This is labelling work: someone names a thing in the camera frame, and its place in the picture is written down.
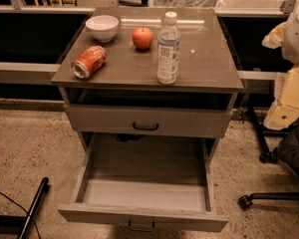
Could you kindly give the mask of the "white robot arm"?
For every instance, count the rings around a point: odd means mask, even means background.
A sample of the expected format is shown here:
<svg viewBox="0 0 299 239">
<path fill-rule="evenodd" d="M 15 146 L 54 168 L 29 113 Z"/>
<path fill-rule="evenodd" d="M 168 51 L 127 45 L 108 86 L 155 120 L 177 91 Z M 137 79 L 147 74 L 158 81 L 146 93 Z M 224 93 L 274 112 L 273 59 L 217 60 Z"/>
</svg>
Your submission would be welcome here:
<svg viewBox="0 0 299 239">
<path fill-rule="evenodd" d="M 282 58 L 292 64 L 278 73 L 274 101 L 264 119 L 267 128 L 281 130 L 299 119 L 299 3 L 288 19 L 273 28 L 262 40 L 266 48 L 281 48 Z"/>
</svg>

